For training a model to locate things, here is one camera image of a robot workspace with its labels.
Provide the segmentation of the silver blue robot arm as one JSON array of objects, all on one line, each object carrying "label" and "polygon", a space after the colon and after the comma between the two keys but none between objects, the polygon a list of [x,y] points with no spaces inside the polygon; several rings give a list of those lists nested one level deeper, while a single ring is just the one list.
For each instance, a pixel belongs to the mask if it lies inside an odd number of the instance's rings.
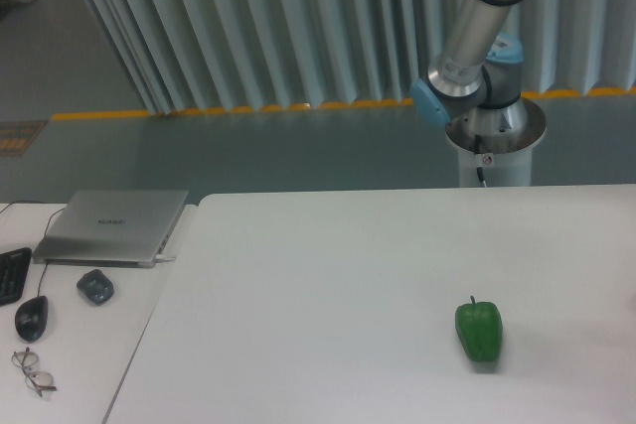
[{"label": "silver blue robot arm", "polygon": [[483,65],[510,9],[522,1],[463,0],[442,54],[411,85],[413,104],[429,123],[444,126],[486,100]]}]

